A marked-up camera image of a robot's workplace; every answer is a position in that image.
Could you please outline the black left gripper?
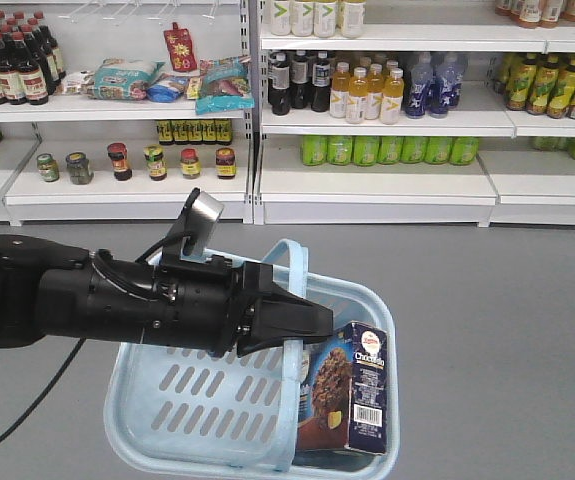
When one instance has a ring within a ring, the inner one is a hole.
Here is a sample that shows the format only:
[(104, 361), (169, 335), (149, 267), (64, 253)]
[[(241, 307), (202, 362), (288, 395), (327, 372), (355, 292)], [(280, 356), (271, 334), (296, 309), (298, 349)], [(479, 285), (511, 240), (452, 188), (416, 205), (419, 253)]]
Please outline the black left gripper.
[(273, 267), (221, 255), (205, 263), (164, 254), (155, 268), (154, 343), (202, 349), (221, 357), (232, 348), (244, 357), (282, 347), (327, 340), (333, 312), (273, 282)]

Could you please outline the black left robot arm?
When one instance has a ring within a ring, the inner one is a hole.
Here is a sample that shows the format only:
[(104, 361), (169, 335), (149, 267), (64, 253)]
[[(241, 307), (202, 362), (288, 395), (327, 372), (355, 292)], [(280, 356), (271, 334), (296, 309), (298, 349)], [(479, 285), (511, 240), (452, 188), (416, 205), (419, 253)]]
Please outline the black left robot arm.
[(320, 343), (330, 309), (274, 280), (270, 265), (165, 253), (151, 265), (46, 239), (0, 234), (0, 349), (47, 335), (182, 347), (220, 358)]

